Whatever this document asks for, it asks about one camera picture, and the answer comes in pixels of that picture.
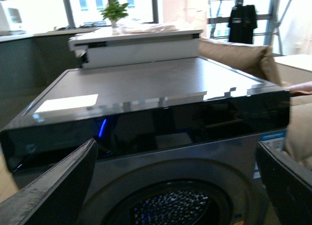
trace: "window frame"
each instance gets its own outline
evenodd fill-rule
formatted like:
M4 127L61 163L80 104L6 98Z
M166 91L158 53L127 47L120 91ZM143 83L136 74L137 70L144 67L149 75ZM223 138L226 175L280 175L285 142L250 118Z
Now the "window frame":
M276 22L275 16L278 9L278 1L279 0L271 0L269 10L270 12L268 14L261 14L257 15L257 20L268 20L266 32L273 31L274 30L274 23ZM207 24L211 25L211 27L216 27L216 24L218 23L226 23L229 22L230 17L217 17L217 18L207 18ZM223 39L228 38L228 36L221 36L221 37L214 37L215 39ZM264 42L263 45L271 45L272 44L272 35L264 35Z

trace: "clothes rack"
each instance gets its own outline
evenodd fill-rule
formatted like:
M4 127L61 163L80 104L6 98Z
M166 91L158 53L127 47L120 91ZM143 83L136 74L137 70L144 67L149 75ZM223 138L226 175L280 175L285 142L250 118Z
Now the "clothes rack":
M211 2L212 1L219 1L220 2L215 18L212 17L212 8L211 8L211 6L212 6ZM213 39L226 39L226 38L228 38L228 36L219 36L219 37L214 36L216 24L229 22L229 17L220 17L220 15L219 15L223 1L226 1L226 0L208 0L210 17L207 19L207 24L212 24L211 32L210 32L210 38L213 38ZM292 0L288 1L287 5L283 11L283 14L279 20L277 19L277 13L269 13L269 14L263 14L263 15L257 16L257 20L267 20L268 18L276 20L276 22L274 23L274 30L272 30L270 32L257 33L257 34L254 34L254 36L277 35L280 54L283 54L283 52L282 52L282 42L281 42L281 38L280 38L279 27L280 27L280 25L281 25L281 23L285 17L285 14L286 14L289 6L290 6L291 1Z

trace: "counter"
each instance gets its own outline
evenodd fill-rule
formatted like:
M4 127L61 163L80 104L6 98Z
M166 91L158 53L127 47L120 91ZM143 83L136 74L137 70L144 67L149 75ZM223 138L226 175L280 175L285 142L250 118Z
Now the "counter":
M88 32L92 32L95 30L98 30L98 28L82 28L82 29L63 30L63 31L48 31L44 33L26 33L26 34L11 35L11 36L0 36L0 42L22 40L22 39L32 38L32 37L88 33Z

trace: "green plant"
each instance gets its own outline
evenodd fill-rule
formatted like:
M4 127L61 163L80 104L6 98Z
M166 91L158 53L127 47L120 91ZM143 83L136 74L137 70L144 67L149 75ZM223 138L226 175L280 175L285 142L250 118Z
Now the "green plant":
M100 11L101 15L103 15L103 20L109 19L113 24L113 22L128 16L126 9L128 5L129 3L120 4L118 1L108 3L105 9Z

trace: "washing machine door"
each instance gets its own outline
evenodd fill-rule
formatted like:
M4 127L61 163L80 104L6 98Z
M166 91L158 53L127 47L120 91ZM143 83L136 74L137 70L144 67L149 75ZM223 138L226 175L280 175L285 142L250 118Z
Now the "washing machine door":
M258 224L263 204L246 170L258 138L98 162L79 224Z

